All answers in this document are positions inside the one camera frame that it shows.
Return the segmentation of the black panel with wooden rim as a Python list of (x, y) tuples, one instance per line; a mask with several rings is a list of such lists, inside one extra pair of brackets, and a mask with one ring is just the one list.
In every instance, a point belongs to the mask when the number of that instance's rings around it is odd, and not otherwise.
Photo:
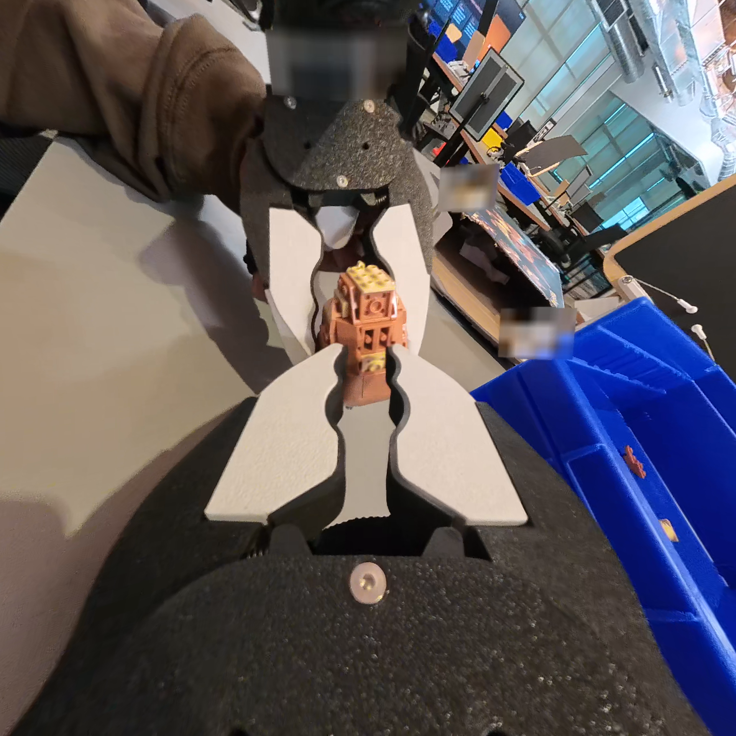
[(735, 176), (618, 241), (603, 272), (632, 278), (696, 347), (735, 379)]

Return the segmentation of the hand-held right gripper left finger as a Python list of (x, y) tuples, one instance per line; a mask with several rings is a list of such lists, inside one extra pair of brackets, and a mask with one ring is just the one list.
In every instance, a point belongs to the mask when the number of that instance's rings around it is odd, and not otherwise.
[(210, 521), (330, 525), (345, 503), (347, 348), (333, 344), (261, 392), (205, 508)]

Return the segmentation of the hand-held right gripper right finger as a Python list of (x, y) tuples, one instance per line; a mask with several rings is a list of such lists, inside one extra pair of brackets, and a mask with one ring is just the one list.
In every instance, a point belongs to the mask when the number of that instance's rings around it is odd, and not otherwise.
[(431, 527), (525, 525), (528, 514), (471, 394), (400, 345), (387, 351), (386, 379), (391, 513), (416, 514)]

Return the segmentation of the orange and tan toy segment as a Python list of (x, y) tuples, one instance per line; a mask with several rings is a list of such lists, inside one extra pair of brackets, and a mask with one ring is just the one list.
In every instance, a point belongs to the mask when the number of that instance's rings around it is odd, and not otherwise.
[(389, 400), (386, 351), (407, 347), (406, 309), (394, 280), (380, 267), (359, 261), (339, 275), (322, 309), (319, 348), (347, 348), (344, 403), (366, 406)]

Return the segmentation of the silver ventilation duct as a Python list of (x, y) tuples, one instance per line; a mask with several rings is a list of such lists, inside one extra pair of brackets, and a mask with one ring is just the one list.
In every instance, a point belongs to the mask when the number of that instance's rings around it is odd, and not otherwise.
[(645, 72), (645, 51), (634, 23), (634, 13), (627, 1), (591, 1), (604, 40), (621, 69), (626, 84), (639, 80)]

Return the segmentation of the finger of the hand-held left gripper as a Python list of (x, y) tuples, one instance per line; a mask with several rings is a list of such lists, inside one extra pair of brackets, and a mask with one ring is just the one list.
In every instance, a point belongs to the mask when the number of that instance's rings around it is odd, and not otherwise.
[(371, 243), (378, 260), (391, 274), (406, 309), (409, 351), (418, 354), (426, 331), (430, 272), (410, 205), (383, 211), (371, 231)]
[(321, 260), (318, 229), (296, 210), (271, 207), (267, 302), (293, 364), (305, 361), (316, 350), (314, 275)]

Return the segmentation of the person's left hand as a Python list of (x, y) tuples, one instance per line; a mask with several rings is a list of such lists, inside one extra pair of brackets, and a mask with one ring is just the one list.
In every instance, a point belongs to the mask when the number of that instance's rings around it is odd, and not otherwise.
[(366, 262), (365, 249), (362, 239), (353, 236), (340, 248), (329, 249), (325, 247), (319, 271), (344, 272), (357, 262)]

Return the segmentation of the wall television screen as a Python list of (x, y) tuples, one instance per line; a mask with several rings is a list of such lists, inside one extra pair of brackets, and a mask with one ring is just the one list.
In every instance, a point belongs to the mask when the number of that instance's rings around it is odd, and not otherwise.
[(479, 60), (489, 49), (501, 52), (526, 19), (516, 1), (428, 1), (423, 6), (429, 11), (431, 35), (447, 26), (435, 51), (446, 63), (465, 58), (478, 32), (483, 35)]

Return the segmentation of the black office chair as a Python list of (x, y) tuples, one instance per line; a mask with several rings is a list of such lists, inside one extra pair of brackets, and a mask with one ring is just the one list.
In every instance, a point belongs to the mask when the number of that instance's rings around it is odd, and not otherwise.
[(436, 37), (424, 24), (425, 17), (416, 14), (409, 23), (406, 69), (394, 97), (401, 116), (400, 131), (407, 134), (416, 124), (412, 121), (424, 70), (433, 55)]

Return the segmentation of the blue plastic bin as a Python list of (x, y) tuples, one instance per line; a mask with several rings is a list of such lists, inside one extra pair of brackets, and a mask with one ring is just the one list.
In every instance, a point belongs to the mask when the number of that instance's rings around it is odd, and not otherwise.
[(471, 395), (571, 486), (712, 734), (735, 733), (735, 389), (650, 300)]

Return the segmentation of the person's left forearm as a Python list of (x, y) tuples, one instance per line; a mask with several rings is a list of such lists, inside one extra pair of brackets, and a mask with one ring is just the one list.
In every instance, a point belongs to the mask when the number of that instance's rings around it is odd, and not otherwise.
[(201, 15), (160, 27), (139, 2), (1, 3), (2, 126), (83, 140), (156, 202), (213, 195), (238, 212), (265, 98)]

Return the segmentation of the blue storage bin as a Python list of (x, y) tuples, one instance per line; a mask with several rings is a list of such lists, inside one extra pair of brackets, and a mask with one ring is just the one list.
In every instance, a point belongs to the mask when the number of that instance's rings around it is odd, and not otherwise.
[(508, 163), (502, 168), (500, 178), (503, 185), (524, 206), (532, 205), (541, 199), (538, 189), (513, 163)]

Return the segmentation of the black board on stand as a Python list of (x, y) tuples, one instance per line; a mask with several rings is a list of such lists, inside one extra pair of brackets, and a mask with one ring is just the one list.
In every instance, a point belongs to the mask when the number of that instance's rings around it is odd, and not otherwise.
[(455, 97), (449, 114), (475, 141), (480, 141), (515, 97), (525, 80), (490, 49)]

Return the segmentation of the cardboard toy box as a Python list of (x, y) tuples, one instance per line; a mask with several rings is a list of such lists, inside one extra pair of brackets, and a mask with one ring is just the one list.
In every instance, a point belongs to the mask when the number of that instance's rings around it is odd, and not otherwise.
[(559, 270), (505, 211), (442, 213), (431, 285), (486, 340), (498, 345), (502, 314), (565, 308)]

